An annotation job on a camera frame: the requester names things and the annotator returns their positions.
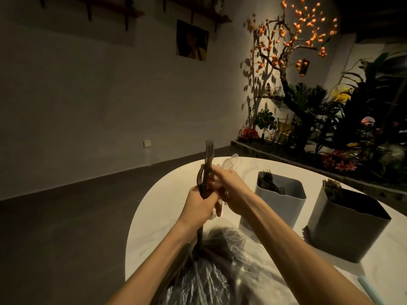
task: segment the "wall outlet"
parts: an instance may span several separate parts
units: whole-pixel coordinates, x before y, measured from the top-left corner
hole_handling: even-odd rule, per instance
[[[143,145],[144,145],[145,148],[150,148],[151,147],[151,140],[143,141]]]

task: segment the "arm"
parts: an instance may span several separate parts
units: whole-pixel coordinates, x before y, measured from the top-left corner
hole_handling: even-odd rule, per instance
[[[301,305],[372,305],[333,266],[325,262],[235,171],[212,166],[220,183],[212,186],[230,209],[243,215]]]
[[[149,305],[181,248],[194,240],[218,200],[216,192],[203,200],[197,187],[192,188],[175,225],[107,305]]]

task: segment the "stone border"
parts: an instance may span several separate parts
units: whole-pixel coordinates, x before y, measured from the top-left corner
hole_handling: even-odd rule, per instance
[[[288,159],[279,157],[277,155],[273,155],[267,152],[263,152],[260,150],[257,150],[255,148],[252,148],[250,146],[247,146],[244,143],[238,142],[236,140],[232,140],[230,142],[230,145],[239,148],[243,151],[245,151],[248,155],[251,157],[256,157],[256,158],[262,158],[262,159],[269,159],[272,161],[278,161],[281,163],[285,164],[290,164],[293,166],[297,166],[303,169],[307,169],[313,172],[316,172],[318,174],[322,174],[324,176],[327,176],[328,178],[337,180],[341,183],[344,183],[348,186],[351,186],[357,190],[360,190],[361,192],[383,202],[384,204],[388,205],[389,207],[395,209],[396,211],[404,214],[407,216],[407,192],[397,190],[397,189],[391,189],[391,188],[385,188],[380,185],[375,185],[375,184],[370,184],[366,183],[363,181],[359,181],[356,179],[351,179],[346,176],[340,176],[338,174],[334,174],[328,171],[323,171],[311,166],[307,166],[304,164],[300,164],[294,161],[290,161]]]

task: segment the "gray plastic container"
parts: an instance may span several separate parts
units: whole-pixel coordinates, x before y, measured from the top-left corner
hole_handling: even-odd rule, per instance
[[[264,172],[259,172],[257,178],[262,178],[263,174]],[[302,183],[299,180],[279,176],[277,174],[273,174],[273,182],[277,187],[284,187],[285,195],[262,189],[257,186],[257,184],[254,192],[261,197],[287,225],[293,228],[307,198]],[[243,218],[241,223],[246,228],[249,228],[249,225]]]
[[[304,240],[310,245],[349,262],[359,262],[391,220],[379,201],[343,189],[342,204],[319,192]]]

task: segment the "tile floor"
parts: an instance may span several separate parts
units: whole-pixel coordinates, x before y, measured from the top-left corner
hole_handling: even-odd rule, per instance
[[[231,146],[216,156],[245,154]],[[1,304],[104,304],[125,280],[134,213],[151,186],[204,153],[0,201]]]

